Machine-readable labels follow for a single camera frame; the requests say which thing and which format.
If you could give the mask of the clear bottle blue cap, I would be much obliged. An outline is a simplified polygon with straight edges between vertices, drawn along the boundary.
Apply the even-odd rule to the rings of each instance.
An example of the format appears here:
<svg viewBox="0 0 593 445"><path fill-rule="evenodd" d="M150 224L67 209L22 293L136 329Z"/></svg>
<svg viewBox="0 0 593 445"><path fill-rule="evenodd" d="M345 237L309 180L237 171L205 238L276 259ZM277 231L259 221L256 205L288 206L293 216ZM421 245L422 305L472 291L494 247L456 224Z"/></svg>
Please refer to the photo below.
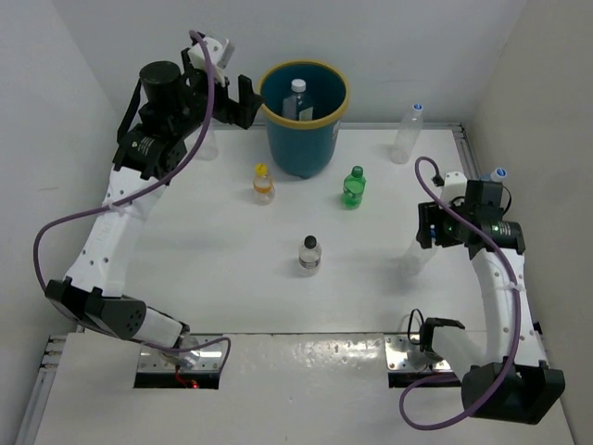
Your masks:
<svg viewBox="0 0 593 445"><path fill-rule="evenodd" d="M418 275L429 261L433 259L438 251L435 244L435 227L429 227L430 246L427 249L422 248L419 241L413 239L406 252L397 258L397 273L402 278L412 278Z"/></svg>

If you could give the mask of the square clear bottle white cap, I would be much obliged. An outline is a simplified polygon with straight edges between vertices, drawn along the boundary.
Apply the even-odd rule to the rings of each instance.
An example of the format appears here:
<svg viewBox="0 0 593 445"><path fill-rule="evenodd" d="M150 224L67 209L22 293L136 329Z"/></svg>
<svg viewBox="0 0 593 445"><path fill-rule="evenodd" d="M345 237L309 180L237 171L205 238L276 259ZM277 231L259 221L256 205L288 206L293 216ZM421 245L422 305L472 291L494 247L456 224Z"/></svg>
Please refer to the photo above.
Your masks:
<svg viewBox="0 0 593 445"><path fill-rule="evenodd" d="M292 121L312 121L313 112L314 103L307 91L306 82L293 79L290 94L282 102L282 117Z"/></svg>

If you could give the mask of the bottle with blue label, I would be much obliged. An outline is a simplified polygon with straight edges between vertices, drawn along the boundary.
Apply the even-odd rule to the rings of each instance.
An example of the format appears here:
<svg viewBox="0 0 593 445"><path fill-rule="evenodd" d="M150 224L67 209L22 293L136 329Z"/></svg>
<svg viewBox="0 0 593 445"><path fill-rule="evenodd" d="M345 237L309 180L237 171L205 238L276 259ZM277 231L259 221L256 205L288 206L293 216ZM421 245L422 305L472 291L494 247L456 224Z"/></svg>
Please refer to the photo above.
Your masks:
<svg viewBox="0 0 593 445"><path fill-rule="evenodd" d="M480 180L486 182L503 183L508 176L509 175L506 169L497 167L494 171L481 175Z"/></svg>

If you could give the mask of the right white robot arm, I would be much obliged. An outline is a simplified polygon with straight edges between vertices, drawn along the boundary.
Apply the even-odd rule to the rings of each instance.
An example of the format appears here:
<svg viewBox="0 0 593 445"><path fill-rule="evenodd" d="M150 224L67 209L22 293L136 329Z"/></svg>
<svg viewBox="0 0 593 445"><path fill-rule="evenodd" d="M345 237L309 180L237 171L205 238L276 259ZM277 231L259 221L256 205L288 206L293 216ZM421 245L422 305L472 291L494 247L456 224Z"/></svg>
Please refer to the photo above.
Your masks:
<svg viewBox="0 0 593 445"><path fill-rule="evenodd" d="M505 218L503 184L460 172L434 182L440 199L419 204L416 239L422 248L467 249L481 289L486 347L480 349L461 322L432 317L422 324L419 349L448 363L461 383L462 406L475 406L475 417L536 425L560 398L565 380L549 366L531 318L522 227Z"/></svg>

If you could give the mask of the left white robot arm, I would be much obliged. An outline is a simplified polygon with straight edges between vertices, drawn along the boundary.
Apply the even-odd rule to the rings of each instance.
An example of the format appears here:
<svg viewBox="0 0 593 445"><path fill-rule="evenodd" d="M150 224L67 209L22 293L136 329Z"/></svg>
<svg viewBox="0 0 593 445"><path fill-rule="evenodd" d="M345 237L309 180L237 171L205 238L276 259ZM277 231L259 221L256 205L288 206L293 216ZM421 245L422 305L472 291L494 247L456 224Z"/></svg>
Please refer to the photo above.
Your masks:
<svg viewBox="0 0 593 445"><path fill-rule="evenodd" d="M147 218L172 177L204 142L211 121L243 129L263 99L251 80L238 78L239 98L228 96L223 73L230 43L205 38L182 53L182 64L142 67L117 131L107 192L81 253L45 297L71 321L110 337L176 349L189 327L124 294L126 271Z"/></svg>

